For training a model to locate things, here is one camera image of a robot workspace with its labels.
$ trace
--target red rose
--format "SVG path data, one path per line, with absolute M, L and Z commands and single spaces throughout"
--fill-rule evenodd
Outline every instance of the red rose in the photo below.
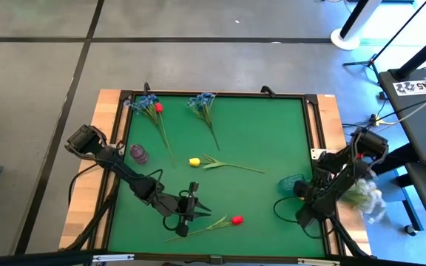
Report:
M 155 103 L 155 111 L 156 111 L 156 112 L 162 112 L 162 111 L 163 111 L 162 104 L 160 104 L 160 103 Z
M 242 216 L 234 216 L 231 221 L 233 222 L 233 225 L 240 225 L 244 222 L 244 219 Z

